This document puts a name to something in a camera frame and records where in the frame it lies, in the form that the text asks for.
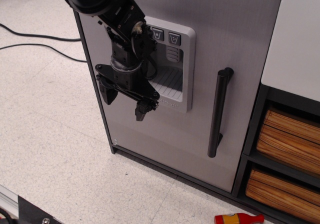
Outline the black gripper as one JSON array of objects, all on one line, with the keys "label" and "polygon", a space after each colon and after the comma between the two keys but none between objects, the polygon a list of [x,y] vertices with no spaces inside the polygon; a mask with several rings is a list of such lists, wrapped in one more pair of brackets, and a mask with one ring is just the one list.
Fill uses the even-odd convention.
[{"label": "black gripper", "polygon": [[97,64],[96,79],[104,102],[111,105],[118,93],[137,102],[135,109],[136,121],[142,122],[145,115],[155,111],[159,105],[160,94],[143,76],[141,69],[134,71],[118,71],[106,64]]}]

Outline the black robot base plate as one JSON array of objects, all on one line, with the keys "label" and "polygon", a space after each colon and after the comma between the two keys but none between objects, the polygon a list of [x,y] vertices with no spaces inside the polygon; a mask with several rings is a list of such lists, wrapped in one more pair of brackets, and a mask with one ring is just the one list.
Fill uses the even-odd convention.
[{"label": "black robot base plate", "polygon": [[60,220],[18,196],[18,224],[62,224]]}]

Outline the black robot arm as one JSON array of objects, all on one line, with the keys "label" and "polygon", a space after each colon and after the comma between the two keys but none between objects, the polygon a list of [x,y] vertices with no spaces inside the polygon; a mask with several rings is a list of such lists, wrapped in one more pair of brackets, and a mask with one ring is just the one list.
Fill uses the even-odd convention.
[{"label": "black robot arm", "polygon": [[110,105],[118,93],[137,102],[135,116],[141,122],[158,107],[159,93],[149,83],[149,65],[157,64],[151,54],[157,49],[145,14],[134,0],[65,0],[79,14],[98,17],[111,40],[110,64],[97,64],[96,79],[104,102]]}]

